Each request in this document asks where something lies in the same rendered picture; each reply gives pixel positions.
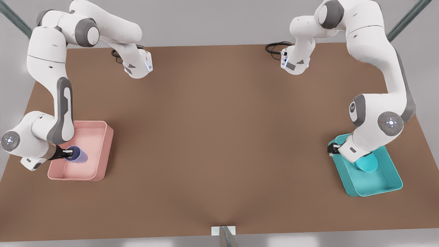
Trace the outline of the blue purple cup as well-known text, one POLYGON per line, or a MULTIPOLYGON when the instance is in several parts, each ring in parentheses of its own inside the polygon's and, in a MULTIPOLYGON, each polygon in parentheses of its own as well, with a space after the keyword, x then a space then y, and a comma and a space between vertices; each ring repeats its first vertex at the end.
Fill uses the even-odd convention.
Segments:
POLYGON ((66 150, 64 150, 64 153, 66 154, 64 159, 69 162, 83 164, 88 160, 88 155, 85 153, 85 151, 75 145, 68 147, 66 150))

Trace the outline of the teal bowl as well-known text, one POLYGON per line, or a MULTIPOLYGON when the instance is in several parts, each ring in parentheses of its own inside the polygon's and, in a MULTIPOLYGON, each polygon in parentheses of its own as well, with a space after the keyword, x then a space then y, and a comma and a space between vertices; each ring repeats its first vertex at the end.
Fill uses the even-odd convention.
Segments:
POLYGON ((373 153, 369 153, 365 156, 359 158, 353 165, 361 171, 364 172, 374 172, 378 168, 377 158, 373 153))

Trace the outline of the pink rectangular box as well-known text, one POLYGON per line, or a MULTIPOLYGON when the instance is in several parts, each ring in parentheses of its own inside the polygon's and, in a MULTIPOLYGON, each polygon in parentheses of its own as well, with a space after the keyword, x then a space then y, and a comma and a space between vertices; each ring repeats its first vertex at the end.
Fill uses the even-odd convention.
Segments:
POLYGON ((101 181, 105 177, 114 131, 104 121, 74 121, 73 138, 61 145, 67 149, 75 145, 88 155, 83 164, 62 159, 53 160, 48 178, 60 181, 101 181))

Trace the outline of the teal rectangular box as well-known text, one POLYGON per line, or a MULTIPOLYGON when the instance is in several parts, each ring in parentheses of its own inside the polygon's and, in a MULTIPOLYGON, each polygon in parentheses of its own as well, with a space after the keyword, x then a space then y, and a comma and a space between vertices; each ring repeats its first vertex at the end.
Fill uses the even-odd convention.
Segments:
MULTIPOLYGON (((348 134, 337 136, 330 143, 339 145, 347 139, 348 134)), ((350 197, 367 197, 386 192, 399 190, 403 182, 391 160, 385 146, 372 152, 378 161, 378 168, 374 172, 358 170, 352 163, 340 154, 331 156, 345 192, 350 197)))

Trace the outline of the silver frame post with foot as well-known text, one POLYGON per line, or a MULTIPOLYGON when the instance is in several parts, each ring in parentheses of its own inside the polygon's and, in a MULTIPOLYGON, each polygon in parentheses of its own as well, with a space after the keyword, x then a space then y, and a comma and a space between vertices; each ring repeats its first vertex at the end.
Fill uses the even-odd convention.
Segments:
POLYGON ((235 239, 235 226, 212 226, 211 235, 218 236, 218 247, 240 247, 235 239))

